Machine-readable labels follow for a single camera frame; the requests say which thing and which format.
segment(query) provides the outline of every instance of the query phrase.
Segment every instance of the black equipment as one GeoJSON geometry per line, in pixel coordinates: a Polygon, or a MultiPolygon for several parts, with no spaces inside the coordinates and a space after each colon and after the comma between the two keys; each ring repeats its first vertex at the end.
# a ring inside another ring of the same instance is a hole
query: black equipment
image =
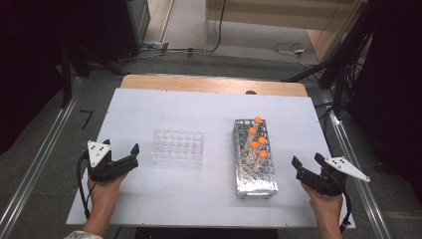
{"type": "Polygon", "coordinates": [[[111,150],[105,155],[103,160],[96,167],[92,167],[91,159],[88,157],[88,174],[91,180],[98,182],[107,182],[115,180],[132,169],[138,167],[137,155],[139,154],[139,145],[135,144],[130,151],[130,155],[118,161],[111,161],[111,150]]]}
{"type": "Polygon", "coordinates": [[[78,160],[77,166],[77,179],[78,187],[81,194],[82,203],[85,208],[85,216],[87,219],[90,217],[90,209],[88,208],[88,199],[91,195],[91,191],[94,188],[90,188],[90,194],[88,198],[85,198],[84,187],[82,186],[82,174],[81,174],[81,164],[82,161],[88,161],[88,175],[91,180],[93,180],[97,185],[97,182],[109,182],[113,181],[116,178],[124,175],[125,173],[130,172],[134,168],[138,167],[137,155],[139,154],[139,145],[135,144],[133,149],[130,151],[130,155],[126,156],[118,161],[111,160],[111,150],[109,145],[109,140],[107,139],[104,143],[97,143],[93,146],[90,146],[88,150],[84,150],[83,154],[78,160]]]}
{"type": "Polygon", "coordinates": [[[321,165],[320,175],[302,167],[302,163],[294,156],[292,165],[298,171],[296,178],[321,195],[341,195],[345,188],[347,175],[327,164],[325,158],[319,153],[316,153],[315,160],[321,165]]]}

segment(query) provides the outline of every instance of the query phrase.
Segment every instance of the floor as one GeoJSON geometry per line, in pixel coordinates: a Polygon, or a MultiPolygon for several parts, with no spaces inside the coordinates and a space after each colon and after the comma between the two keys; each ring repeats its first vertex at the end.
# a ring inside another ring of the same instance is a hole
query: floor
{"type": "MultiPolygon", "coordinates": [[[[161,2],[167,12],[171,2],[161,2]]],[[[186,21],[183,16],[201,17],[201,1],[173,2],[173,12],[169,16],[167,29],[162,35],[149,35],[149,41],[154,43],[168,42],[171,48],[200,48],[203,44],[203,22],[186,21]]],[[[165,17],[161,17],[162,26],[165,17]]],[[[215,39],[214,23],[209,23],[209,39],[215,39]]],[[[187,58],[185,53],[168,55],[165,57],[152,57],[139,55],[138,59],[121,62],[118,64],[124,70],[134,74],[170,74],[191,76],[222,76],[255,79],[257,81],[279,81],[295,76],[304,70],[304,66],[286,54],[286,46],[279,46],[279,51],[272,47],[283,43],[299,43],[308,46],[308,53],[302,54],[299,61],[306,65],[317,64],[317,58],[310,47],[310,40],[305,31],[298,29],[267,28],[259,26],[235,25],[223,23],[222,42],[218,51],[213,55],[195,55],[187,58]],[[260,36],[268,34],[266,39],[260,36]]],[[[75,167],[82,149],[88,139],[96,138],[113,90],[121,83],[121,76],[116,76],[98,66],[89,79],[76,79],[74,83],[75,97],[71,108],[61,110],[62,95],[58,93],[31,122],[21,134],[14,146],[6,153],[0,155],[0,208],[5,211],[11,203],[12,196],[16,196],[17,189],[28,187],[22,184],[25,180],[31,163],[37,162],[43,170],[39,174],[30,174],[35,178],[32,186],[27,188],[31,194],[19,198],[22,207],[17,210],[16,221],[11,221],[13,228],[5,227],[2,218],[0,238],[9,235],[9,238],[61,238],[77,226],[67,226],[66,219],[75,199],[75,167]],[[87,114],[84,111],[93,111],[93,116],[88,125],[87,114]],[[58,116],[64,116],[65,121],[57,122],[58,116]],[[57,135],[49,134],[50,128],[56,126],[57,135]],[[44,155],[40,155],[40,148],[52,143],[44,155]]],[[[307,88],[309,96],[315,105],[324,102],[322,92],[317,87],[319,74],[301,81],[307,88]]],[[[325,109],[316,109],[322,115],[325,109]]],[[[373,166],[377,159],[372,150],[376,146],[370,136],[348,116],[342,112],[344,127],[348,140],[351,142],[356,157],[360,160],[363,171],[371,177],[370,188],[382,212],[383,219],[389,230],[389,235],[377,235],[373,231],[372,222],[368,219],[367,212],[361,202],[361,197],[353,180],[348,181],[347,188],[353,200],[353,217],[357,229],[344,232],[344,238],[419,238],[422,226],[422,207],[414,196],[410,185],[397,175],[388,175],[376,171],[373,166]]],[[[327,142],[330,144],[333,156],[343,155],[341,145],[338,143],[332,127],[326,130],[327,142]]],[[[106,238],[112,238],[116,230],[112,226],[106,238]]],[[[133,238],[135,228],[123,228],[118,238],[133,238]]],[[[296,228],[279,230],[279,238],[318,238],[315,228],[296,228]]]]}

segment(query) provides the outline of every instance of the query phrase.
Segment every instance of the wire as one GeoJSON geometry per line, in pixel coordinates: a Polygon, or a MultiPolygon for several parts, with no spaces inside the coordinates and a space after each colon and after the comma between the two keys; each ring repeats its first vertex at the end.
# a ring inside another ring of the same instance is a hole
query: wire
{"type": "Polygon", "coordinates": [[[335,184],[341,189],[344,197],[345,197],[345,206],[347,208],[347,212],[345,213],[345,216],[340,224],[340,232],[342,233],[345,229],[346,226],[350,225],[350,222],[348,221],[348,218],[350,217],[351,214],[351,200],[350,197],[347,194],[347,191],[345,190],[345,187],[343,185],[341,185],[336,179],[335,177],[333,177],[331,174],[327,173],[328,177],[335,182],[335,184]]]}
{"type": "Polygon", "coordinates": [[[141,54],[141,53],[150,52],[150,51],[160,51],[161,53],[156,54],[156,55],[151,55],[151,56],[145,56],[145,57],[128,58],[128,59],[125,59],[125,61],[131,61],[131,60],[137,60],[137,59],[149,59],[149,58],[155,58],[155,57],[163,57],[163,56],[167,56],[167,55],[171,55],[171,54],[177,54],[177,53],[205,54],[205,55],[214,53],[218,49],[218,47],[220,46],[220,43],[221,43],[221,29],[222,29],[222,25],[223,25],[223,16],[224,16],[225,8],[226,8],[226,0],[224,0],[223,7],[221,9],[220,24],[219,24],[219,27],[218,27],[218,42],[217,42],[217,45],[214,47],[213,50],[203,51],[202,49],[197,49],[197,48],[187,48],[187,49],[169,48],[169,49],[165,49],[165,51],[162,52],[163,50],[160,49],[160,48],[149,47],[147,49],[140,51],[138,53],[138,55],[141,54]]]}
{"type": "Polygon", "coordinates": [[[114,233],[114,236],[112,237],[112,239],[117,239],[117,237],[118,237],[118,234],[120,233],[120,231],[121,231],[121,226],[119,226],[118,228],[117,228],[117,230],[115,231],[115,233],[114,233]]]}
{"type": "Polygon", "coordinates": [[[88,218],[90,218],[90,209],[88,208],[88,203],[85,199],[85,194],[84,194],[84,188],[82,186],[82,175],[81,175],[81,165],[82,165],[82,161],[86,160],[88,157],[88,151],[85,150],[84,153],[81,155],[81,157],[78,159],[78,165],[77,165],[77,180],[78,180],[78,186],[79,186],[79,190],[80,190],[80,194],[81,194],[81,199],[82,199],[82,204],[84,205],[84,209],[85,209],[85,216],[88,218]]]}
{"type": "Polygon", "coordinates": [[[218,42],[217,45],[214,47],[213,50],[211,50],[209,53],[214,53],[215,51],[217,51],[218,47],[220,46],[220,42],[221,42],[221,26],[223,25],[223,16],[224,16],[224,10],[226,8],[226,0],[224,0],[223,2],[223,8],[221,9],[221,15],[220,15],[220,25],[218,26],[218,42]]]}
{"type": "Polygon", "coordinates": [[[91,193],[93,192],[93,190],[94,190],[94,188],[96,187],[96,185],[97,185],[97,181],[95,181],[95,182],[94,182],[93,187],[90,189],[90,193],[88,193],[88,196],[87,196],[87,203],[90,201],[90,196],[91,196],[91,193]]]}

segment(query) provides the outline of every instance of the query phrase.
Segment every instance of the finger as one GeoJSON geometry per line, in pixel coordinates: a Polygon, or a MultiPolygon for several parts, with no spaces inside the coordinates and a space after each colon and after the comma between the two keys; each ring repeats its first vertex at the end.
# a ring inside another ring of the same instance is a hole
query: finger
{"type": "Polygon", "coordinates": [[[301,182],[301,185],[302,185],[302,188],[304,189],[304,191],[310,196],[310,197],[312,197],[313,195],[315,195],[315,191],[311,188],[311,187],[309,187],[309,186],[307,186],[306,184],[304,184],[304,183],[302,183],[301,182]]]}

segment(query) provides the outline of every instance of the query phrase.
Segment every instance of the gray floor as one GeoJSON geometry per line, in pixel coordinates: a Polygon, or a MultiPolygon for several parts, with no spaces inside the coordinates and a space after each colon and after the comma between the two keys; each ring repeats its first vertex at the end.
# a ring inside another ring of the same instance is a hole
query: gray floor
{"type": "MultiPolygon", "coordinates": [[[[303,33],[298,33],[298,36],[301,37],[287,39],[278,36],[277,39],[280,42],[309,40],[303,36],[303,33]]],[[[170,42],[170,44],[177,43],[176,40],[170,42]]],[[[221,76],[256,81],[279,81],[304,70],[304,67],[291,61],[289,56],[285,60],[266,59],[269,54],[275,54],[272,51],[260,52],[254,58],[236,55],[235,50],[232,51],[232,56],[223,56],[228,51],[223,51],[223,49],[228,49],[228,46],[227,42],[222,42],[222,48],[219,51],[223,54],[216,52],[215,55],[195,55],[192,58],[187,58],[186,54],[174,54],[122,62],[119,66],[133,74],[221,76]]],[[[174,45],[173,47],[194,46],[174,45]]],[[[314,64],[314,61],[309,59],[308,63],[314,64]]],[[[121,80],[121,76],[113,75],[101,68],[94,70],[89,79],[83,79],[75,106],[11,231],[10,238],[62,238],[79,228],[66,225],[76,193],[74,187],[77,183],[77,160],[86,142],[97,138],[112,93],[119,87],[121,80]],[[94,111],[85,129],[82,127],[86,123],[87,114],[81,113],[81,110],[94,111]]],[[[307,92],[316,105],[322,103],[321,91],[314,77],[304,79],[301,83],[307,87],[307,92]]],[[[0,155],[0,208],[2,211],[6,209],[9,199],[19,186],[60,112],[61,99],[62,95],[58,93],[28,125],[13,147],[0,155]]],[[[319,115],[323,112],[324,109],[317,109],[319,115]]],[[[371,177],[370,187],[392,238],[420,238],[422,208],[410,185],[399,176],[373,170],[377,159],[373,156],[372,150],[376,147],[376,143],[353,122],[347,112],[343,112],[342,115],[349,140],[361,167],[371,177]]],[[[327,128],[326,135],[332,155],[342,155],[332,127],[327,128]]],[[[352,197],[352,213],[357,228],[346,230],[344,238],[376,238],[353,180],[348,181],[347,190],[352,197]]],[[[112,238],[114,230],[115,227],[111,227],[107,238],[112,238]]],[[[133,238],[134,231],[134,228],[123,228],[118,238],[133,238]]],[[[279,238],[319,238],[319,236],[315,228],[295,228],[279,230],[279,238]]]]}

